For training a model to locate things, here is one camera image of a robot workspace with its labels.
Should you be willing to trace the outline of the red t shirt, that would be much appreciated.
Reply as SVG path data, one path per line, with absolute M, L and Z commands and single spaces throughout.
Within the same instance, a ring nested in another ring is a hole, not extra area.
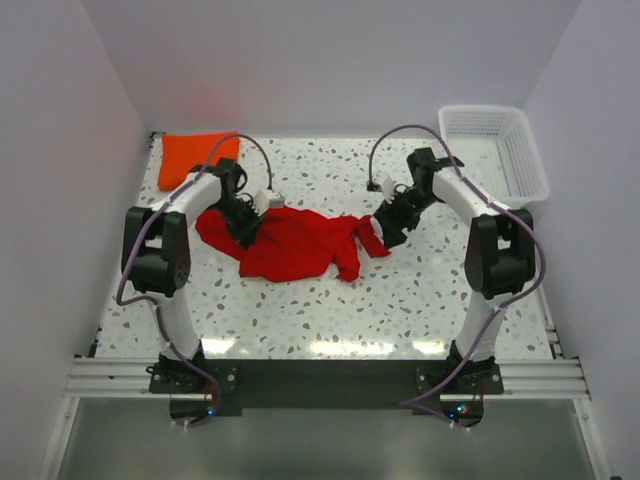
M 339 280 L 353 282 L 360 274 L 359 247 L 371 258 L 390 254 L 369 215 L 327 218 L 311 210 L 271 209 L 247 247 L 232 239 L 215 211 L 201 214 L 195 229 L 205 244 L 239 262 L 241 277 L 273 283 L 316 278 L 331 265 Z

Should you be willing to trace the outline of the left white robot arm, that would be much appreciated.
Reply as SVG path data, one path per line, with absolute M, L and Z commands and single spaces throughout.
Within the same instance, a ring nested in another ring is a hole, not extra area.
M 248 175 L 235 161 L 197 165 L 185 180 L 149 207 L 130 208 L 125 216 L 121 280 L 116 303 L 146 302 L 160 336 L 160 358 L 177 362 L 173 382 L 185 392 L 200 390 L 207 368 L 196 361 L 201 341 L 190 318 L 185 287 L 191 272 L 189 229 L 201 214 L 217 213 L 223 231 L 242 247 L 251 245 L 268 209 L 283 197 L 272 186 L 253 195 L 244 191 Z

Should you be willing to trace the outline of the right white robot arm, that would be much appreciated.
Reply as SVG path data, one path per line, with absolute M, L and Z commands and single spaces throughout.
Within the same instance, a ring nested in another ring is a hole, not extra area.
M 526 209 L 514 210 L 491 199 L 471 182 L 456 157 L 438 158 L 432 149 L 419 148 L 408 156 L 407 165 L 409 186 L 389 175 L 368 184 L 384 197 L 374 218 L 387 249 L 403 244 L 422 213 L 437 203 L 448 206 L 469 228 L 463 267 L 472 295 L 445 369 L 448 386 L 466 393 L 481 380 L 479 365 L 494 360 L 506 310 L 536 273 L 533 218 Z

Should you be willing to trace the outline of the folded orange t shirt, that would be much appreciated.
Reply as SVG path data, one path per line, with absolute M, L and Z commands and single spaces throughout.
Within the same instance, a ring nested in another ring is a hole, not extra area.
M 164 134 L 162 142 L 162 160 L 157 178 L 160 191 L 170 192 L 176 189 L 187 174 L 198 165 L 206 162 L 215 145 L 232 132 L 201 135 Z

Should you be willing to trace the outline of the white plastic basket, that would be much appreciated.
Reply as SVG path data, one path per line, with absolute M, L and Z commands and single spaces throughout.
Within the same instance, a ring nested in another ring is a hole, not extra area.
M 474 182 L 495 199 L 526 207 L 549 197 L 542 161 L 526 115 L 514 107 L 450 105 L 439 131 Z

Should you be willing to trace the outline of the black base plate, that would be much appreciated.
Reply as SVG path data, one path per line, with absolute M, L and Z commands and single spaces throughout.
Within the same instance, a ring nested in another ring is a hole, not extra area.
M 462 408 L 441 396 L 504 391 L 494 359 L 468 363 L 453 380 L 450 360 L 198 359 L 198 372 L 160 359 L 146 368 L 149 391 L 170 398 L 173 419 L 239 416 L 246 409 L 389 410 L 422 398 L 453 419 Z

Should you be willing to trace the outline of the aluminium rail frame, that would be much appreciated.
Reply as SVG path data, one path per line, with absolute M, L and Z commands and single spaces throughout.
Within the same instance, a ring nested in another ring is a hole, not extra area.
M 504 391 L 389 410 L 173 419 L 155 359 L 74 359 L 45 479 L 611 479 L 578 360 L 502 360 Z

